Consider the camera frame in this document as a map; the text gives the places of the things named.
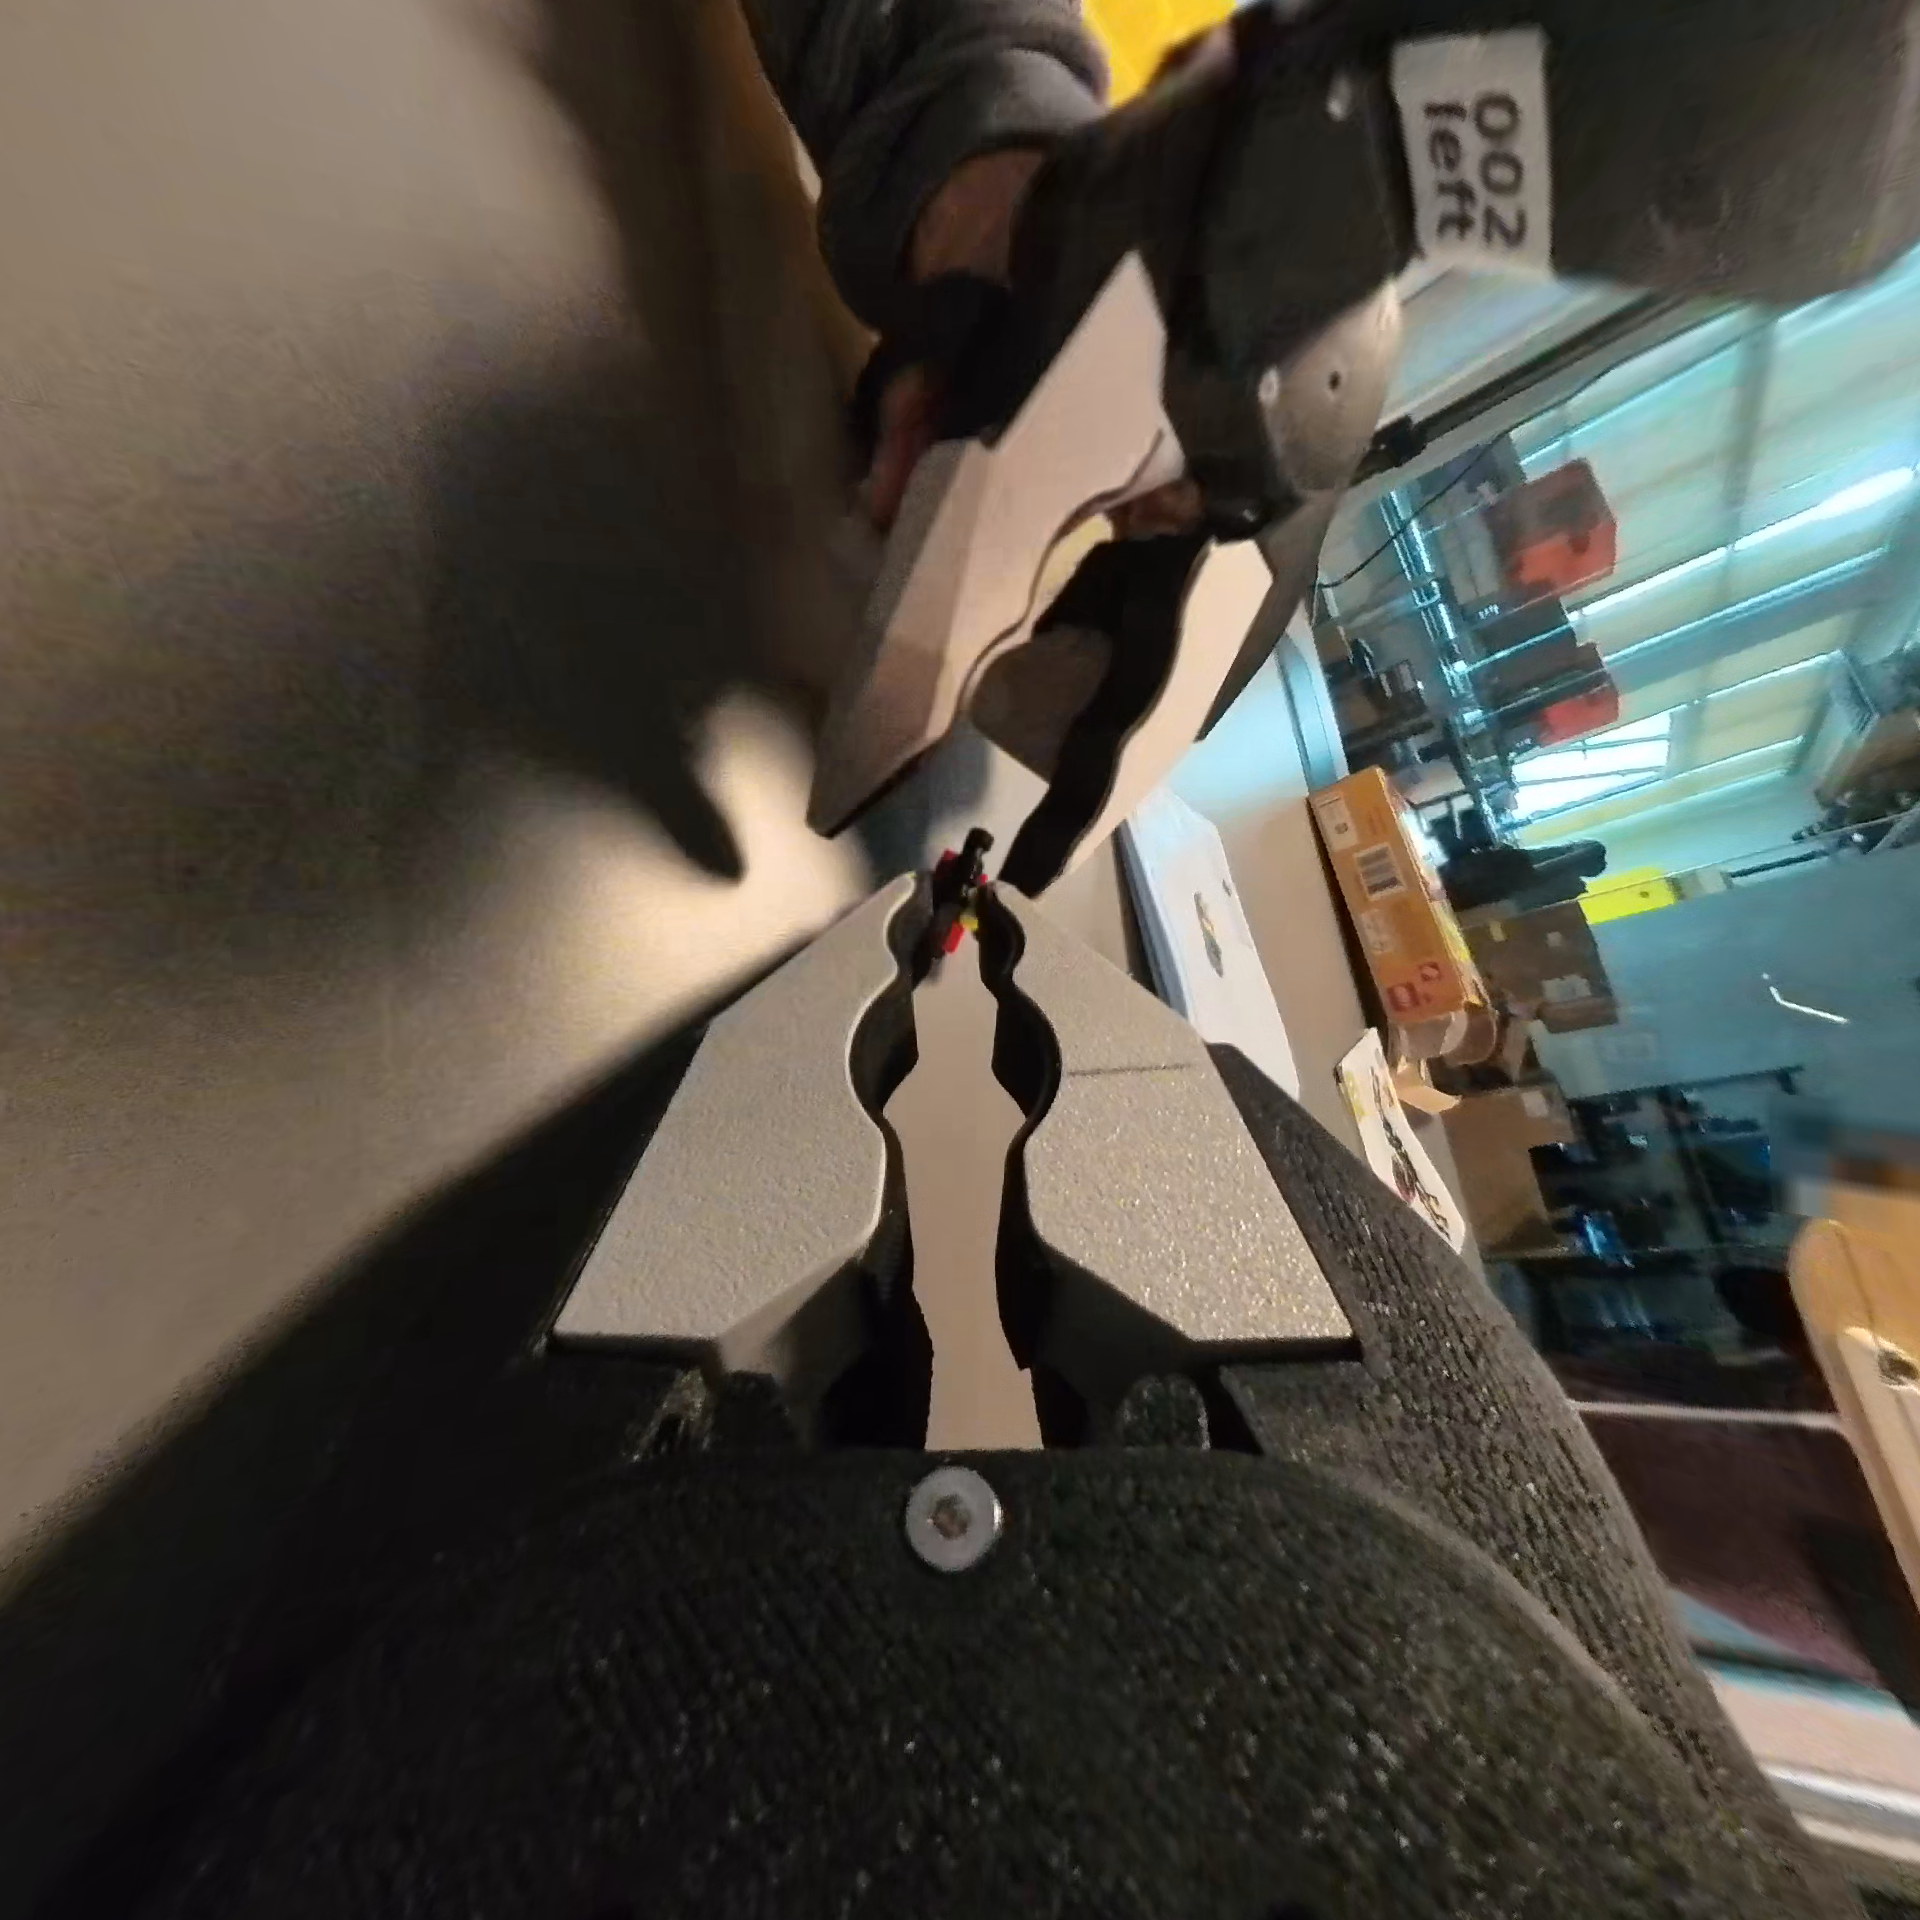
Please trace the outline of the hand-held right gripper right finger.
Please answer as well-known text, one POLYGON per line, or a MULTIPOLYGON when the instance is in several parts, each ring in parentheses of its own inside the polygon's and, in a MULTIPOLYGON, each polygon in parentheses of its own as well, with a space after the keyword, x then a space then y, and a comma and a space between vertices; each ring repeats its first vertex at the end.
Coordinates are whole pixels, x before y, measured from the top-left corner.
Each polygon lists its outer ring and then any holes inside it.
POLYGON ((981 979, 1017 1106, 1014 1354, 1338 1354, 1349 1317, 1208 1043, 1017 891, 981 905, 981 979))

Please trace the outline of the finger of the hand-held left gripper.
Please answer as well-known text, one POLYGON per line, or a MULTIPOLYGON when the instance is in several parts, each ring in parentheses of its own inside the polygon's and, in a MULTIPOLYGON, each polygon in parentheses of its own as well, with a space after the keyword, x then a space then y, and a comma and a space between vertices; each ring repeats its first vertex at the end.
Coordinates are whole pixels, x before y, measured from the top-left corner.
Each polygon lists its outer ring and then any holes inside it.
POLYGON ((1328 497, 1253 540, 1096 540, 1000 657, 1000 755, 1048 781, 1000 884, 1040 898, 1089 857, 1270 657, 1318 584, 1328 497))
POLYGON ((1048 559, 1073 527, 1192 473, 1162 372, 1162 298, 1148 258, 1124 255, 1009 428, 916 462, 871 595, 864 657, 831 696, 808 828, 843 834, 954 734, 981 678, 1034 638, 1048 559))

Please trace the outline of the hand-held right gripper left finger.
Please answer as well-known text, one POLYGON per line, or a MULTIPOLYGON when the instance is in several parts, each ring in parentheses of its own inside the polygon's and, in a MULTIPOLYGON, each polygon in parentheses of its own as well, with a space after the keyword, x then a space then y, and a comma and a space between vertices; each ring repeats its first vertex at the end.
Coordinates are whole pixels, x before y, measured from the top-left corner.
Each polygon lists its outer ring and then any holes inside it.
POLYGON ((916 874, 708 1017, 552 1317, 563 1348, 852 1375, 907 1265, 891 1095, 916 1066, 916 874))

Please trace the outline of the black lego plate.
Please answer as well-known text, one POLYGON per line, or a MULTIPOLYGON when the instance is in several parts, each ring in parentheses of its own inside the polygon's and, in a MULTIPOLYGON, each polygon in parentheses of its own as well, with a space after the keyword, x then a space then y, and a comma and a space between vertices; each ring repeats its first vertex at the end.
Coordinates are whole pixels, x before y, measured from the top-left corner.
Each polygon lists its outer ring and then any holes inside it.
POLYGON ((989 891, 989 854, 996 854, 996 834, 981 823, 961 834, 956 854, 940 854, 927 874, 925 968, 946 964, 940 955, 946 927, 981 907, 981 898, 989 891))

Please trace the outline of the person's left forearm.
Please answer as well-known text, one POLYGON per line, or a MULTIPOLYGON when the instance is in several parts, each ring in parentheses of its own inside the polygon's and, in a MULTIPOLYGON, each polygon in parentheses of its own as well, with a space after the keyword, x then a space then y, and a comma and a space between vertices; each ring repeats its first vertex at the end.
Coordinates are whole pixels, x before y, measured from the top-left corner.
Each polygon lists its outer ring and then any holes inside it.
POLYGON ((1048 150, 1106 110, 1106 54, 1070 0, 745 0, 759 68, 821 179, 843 305, 891 331, 946 179, 1048 150))

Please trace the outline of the person's left hand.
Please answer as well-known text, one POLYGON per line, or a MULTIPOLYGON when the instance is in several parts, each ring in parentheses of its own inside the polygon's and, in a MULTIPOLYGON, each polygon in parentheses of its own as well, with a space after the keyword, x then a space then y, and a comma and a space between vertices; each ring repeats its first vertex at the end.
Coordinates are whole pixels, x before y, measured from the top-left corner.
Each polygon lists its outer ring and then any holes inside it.
MULTIPOLYGON (((989 150, 967 154, 946 190, 925 204, 907 252, 914 284, 972 278, 1009 284, 1014 230, 1040 179, 1048 150, 989 150)), ((874 534, 891 534, 901 491, 936 442, 940 378, 927 366, 901 366, 874 405, 874 462, 864 478, 864 517, 874 534)))

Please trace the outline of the yellow plastic bin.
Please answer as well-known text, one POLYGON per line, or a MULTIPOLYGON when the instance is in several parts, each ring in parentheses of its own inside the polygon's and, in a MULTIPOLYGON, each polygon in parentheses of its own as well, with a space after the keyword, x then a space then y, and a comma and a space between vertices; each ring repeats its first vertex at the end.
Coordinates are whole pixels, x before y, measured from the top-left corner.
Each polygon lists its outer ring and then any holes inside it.
POLYGON ((1162 62, 1234 17, 1234 0, 1085 0, 1085 29, 1106 62, 1106 107, 1137 101, 1162 62))

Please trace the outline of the small white yellow leaflet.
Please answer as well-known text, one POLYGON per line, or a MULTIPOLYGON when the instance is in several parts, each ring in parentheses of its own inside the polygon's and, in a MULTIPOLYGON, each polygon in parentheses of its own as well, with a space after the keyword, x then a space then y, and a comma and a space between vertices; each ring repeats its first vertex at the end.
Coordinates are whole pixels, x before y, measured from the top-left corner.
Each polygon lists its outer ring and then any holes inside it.
POLYGON ((1359 1138, 1359 1165, 1412 1218, 1424 1218, 1455 1258, 1465 1250, 1465 1218, 1428 1155, 1379 1028, 1338 1057, 1336 1086, 1359 1138))

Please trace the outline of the white instruction booklet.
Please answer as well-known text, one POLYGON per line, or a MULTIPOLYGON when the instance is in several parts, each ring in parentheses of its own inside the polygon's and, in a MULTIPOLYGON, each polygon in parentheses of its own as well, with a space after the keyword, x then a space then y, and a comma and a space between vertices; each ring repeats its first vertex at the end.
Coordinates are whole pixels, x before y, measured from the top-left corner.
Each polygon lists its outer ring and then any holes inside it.
POLYGON ((1117 866, 1152 993, 1208 1043, 1234 1048, 1267 1086, 1303 1095, 1290 1028, 1247 927, 1222 834, 1158 784, 1117 823, 1117 866))

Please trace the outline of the orange cardboard box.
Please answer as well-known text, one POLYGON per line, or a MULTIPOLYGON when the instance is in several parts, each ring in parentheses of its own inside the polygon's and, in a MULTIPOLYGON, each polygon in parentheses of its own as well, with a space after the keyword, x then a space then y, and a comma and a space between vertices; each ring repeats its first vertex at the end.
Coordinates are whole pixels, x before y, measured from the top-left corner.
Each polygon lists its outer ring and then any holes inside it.
POLYGON ((1353 770, 1308 799, 1318 840, 1387 1024, 1491 1006, 1473 945, 1440 884, 1428 828, 1383 770, 1353 770))

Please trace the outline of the orange storage crate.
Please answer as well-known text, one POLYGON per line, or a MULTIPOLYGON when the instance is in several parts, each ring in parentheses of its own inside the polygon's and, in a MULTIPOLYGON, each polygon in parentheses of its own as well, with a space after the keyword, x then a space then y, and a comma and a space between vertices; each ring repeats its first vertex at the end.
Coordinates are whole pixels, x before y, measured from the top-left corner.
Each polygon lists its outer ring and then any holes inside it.
POLYGON ((1619 527, 1588 462, 1498 491, 1491 503, 1491 540, 1515 600, 1567 600, 1608 584, 1619 559, 1619 527))
POLYGON ((1594 644, 1570 644, 1567 668, 1540 689, 1535 749, 1567 749, 1619 720, 1619 689, 1594 644))

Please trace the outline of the brown cardboard box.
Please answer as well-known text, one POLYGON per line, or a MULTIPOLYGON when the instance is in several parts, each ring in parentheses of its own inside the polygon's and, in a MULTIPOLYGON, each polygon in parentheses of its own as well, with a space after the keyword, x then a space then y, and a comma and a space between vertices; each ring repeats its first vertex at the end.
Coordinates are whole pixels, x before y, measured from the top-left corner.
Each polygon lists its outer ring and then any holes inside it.
POLYGON ((1619 1024, 1616 983, 1584 905, 1473 907, 1462 920, 1481 983, 1550 1035, 1619 1024))

